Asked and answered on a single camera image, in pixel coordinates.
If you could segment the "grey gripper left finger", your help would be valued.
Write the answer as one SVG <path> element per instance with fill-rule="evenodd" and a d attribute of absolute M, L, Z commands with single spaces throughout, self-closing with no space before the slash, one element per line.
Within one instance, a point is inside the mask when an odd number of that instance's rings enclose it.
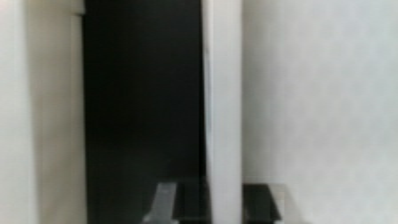
<path fill-rule="evenodd" d="M 158 183 L 140 224 L 209 224 L 207 187 L 200 182 Z"/>

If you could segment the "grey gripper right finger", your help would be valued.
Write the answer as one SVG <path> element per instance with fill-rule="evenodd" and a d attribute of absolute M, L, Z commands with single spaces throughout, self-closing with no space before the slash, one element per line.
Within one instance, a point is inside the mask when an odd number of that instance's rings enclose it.
<path fill-rule="evenodd" d="M 282 184 L 243 184 L 243 224 L 294 224 Z"/>

